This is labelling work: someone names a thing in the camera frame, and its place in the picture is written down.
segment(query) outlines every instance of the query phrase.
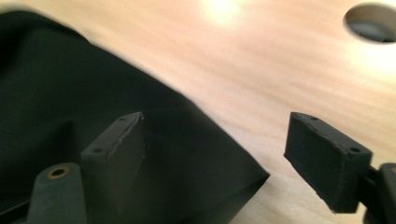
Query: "light wood surface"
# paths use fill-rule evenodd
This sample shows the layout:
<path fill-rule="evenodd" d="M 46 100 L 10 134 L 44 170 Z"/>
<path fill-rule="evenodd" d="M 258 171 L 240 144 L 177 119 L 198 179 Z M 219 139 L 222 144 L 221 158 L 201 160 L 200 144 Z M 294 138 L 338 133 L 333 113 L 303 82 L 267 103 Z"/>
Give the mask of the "light wood surface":
<path fill-rule="evenodd" d="M 271 174 L 233 223 L 361 223 L 362 205 L 333 214 L 283 153 L 290 111 L 299 111 L 370 148 L 374 167 L 396 161 L 396 45 L 357 38 L 343 22 L 364 2 L 0 0 L 0 8 L 72 27 L 198 104 Z"/>

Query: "rectangular block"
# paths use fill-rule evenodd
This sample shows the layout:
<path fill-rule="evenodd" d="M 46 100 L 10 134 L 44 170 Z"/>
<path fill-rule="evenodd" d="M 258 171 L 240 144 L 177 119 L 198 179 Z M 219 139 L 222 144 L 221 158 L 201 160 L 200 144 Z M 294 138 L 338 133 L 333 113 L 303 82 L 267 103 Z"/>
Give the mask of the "rectangular block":
<path fill-rule="evenodd" d="M 81 153 L 91 223 L 125 223 L 127 197 L 144 159 L 143 115 L 114 121 Z"/>
<path fill-rule="evenodd" d="M 285 157 L 334 213 L 354 213 L 372 152 L 326 122 L 291 113 Z"/>

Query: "screw hole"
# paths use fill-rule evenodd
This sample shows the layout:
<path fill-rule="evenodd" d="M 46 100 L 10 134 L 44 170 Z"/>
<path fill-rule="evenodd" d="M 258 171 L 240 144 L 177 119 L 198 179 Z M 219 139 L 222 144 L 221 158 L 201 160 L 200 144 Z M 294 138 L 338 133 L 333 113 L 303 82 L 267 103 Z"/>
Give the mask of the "screw hole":
<path fill-rule="evenodd" d="M 361 150 L 360 150 L 360 149 L 358 149 L 358 148 L 355 148 L 355 147 L 352 147 L 350 150 L 351 150 L 351 151 L 353 151 L 353 152 L 361 152 Z"/>
<path fill-rule="evenodd" d="M 354 35 L 379 43 L 396 41 L 396 11 L 381 5 L 353 7 L 345 15 L 346 27 Z"/>
<path fill-rule="evenodd" d="M 58 167 L 53 170 L 51 170 L 47 174 L 48 179 L 58 179 L 61 178 L 65 175 L 67 175 L 70 172 L 70 169 L 68 167 Z"/>

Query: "circular hole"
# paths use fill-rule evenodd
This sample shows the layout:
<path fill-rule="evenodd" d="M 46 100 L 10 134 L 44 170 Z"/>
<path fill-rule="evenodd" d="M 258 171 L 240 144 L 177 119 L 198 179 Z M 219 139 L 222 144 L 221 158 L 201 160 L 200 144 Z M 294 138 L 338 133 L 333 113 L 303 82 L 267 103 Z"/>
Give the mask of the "circular hole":
<path fill-rule="evenodd" d="M 62 175 L 62 174 L 64 174 L 64 172 L 66 172 L 65 169 L 58 169 L 58 170 L 55 170 L 54 172 L 52 172 L 52 175 Z"/>
<path fill-rule="evenodd" d="M 393 43 L 396 41 L 396 11 L 382 5 L 361 5 L 350 9 L 345 17 L 346 27 L 364 39 Z"/>
<path fill-rule="evenodd" d="M 351 151 L 353 151 L 353 152 L 361 152 L 361 150 L 360 150 L 360 149 L 358 149 L 358 148 L 355 148 L 355 147 L 352 147 L 350 150 L 351 150 Z"/>
<path fill-rule="evenodd" d="M 58 178 L 61 178 L 65 175 L 67 175 L 69 172 L 70 172 L 70 169 L 67 167 L 58 167 L 58 168 L 51 170 L 47 174 L 47 177 L 49 179 L 58 179 Z"/>
<path fill-rule="evenodd" d="M 103 152 L 103 150 L 102 150 L 101 148 L 97 148 L 97 149 L 95 149 L 93 152 L 94 152 L 94 153 L 101 153 L 101 152 Z"/>

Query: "black cloth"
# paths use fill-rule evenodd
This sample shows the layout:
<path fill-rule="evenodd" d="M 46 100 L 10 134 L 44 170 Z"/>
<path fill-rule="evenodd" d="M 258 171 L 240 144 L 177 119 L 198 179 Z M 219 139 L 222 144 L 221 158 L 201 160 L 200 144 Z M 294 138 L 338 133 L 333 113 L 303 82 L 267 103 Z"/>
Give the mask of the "black cloth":
<path fill-rule="evenodd" d="M 30 12 L 0 15 L 0 209 L 116 118 L 145 116 L 131 223 L 225 223 L 268 174 L 182 95 L 76 32 Z"/>

